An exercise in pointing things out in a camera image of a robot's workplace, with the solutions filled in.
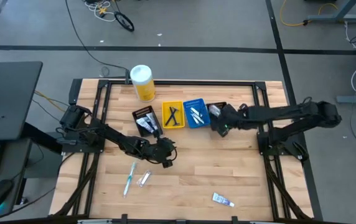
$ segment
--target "wooden table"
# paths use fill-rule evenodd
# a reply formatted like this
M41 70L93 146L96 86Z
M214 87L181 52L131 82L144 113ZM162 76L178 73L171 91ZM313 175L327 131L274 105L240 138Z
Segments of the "wooden table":
M82 80L78 105L92 110L97 83L98 79ZM283 84L265 83L270 107L287 105ZM125 135L139 136L133 111L152 105L161 121L163 101L196 98L203 98L206 103L226 101L235 108L242 103L254 104L253 93L247 86L156 85L156 98L142 103L131 85L113 85L106 122ZM279 121L274 125L287 123ZM135 158L125 155L114 143L106 142L98 165L90 217L120 218L127 213L128 218L137 219L231 220L237 216L239 220L273 220L263 157L259 155L255 136L257 130L233 129L224 138L209 127L186 126L163 131L176 142L178 156L174 165L163 169L160 164L140 161L126 198L123 190ZM82 154L75 154L61 168L50 213L59 210L71 196L81 164ZM292 156L281 156L281 165L288 192L304 213L313 217L301 163ZM148 169L152 176L140 188L136 181ZM213 202L214 192L231 200L235 207ZM276 188L275 192L283 217L281 197Z

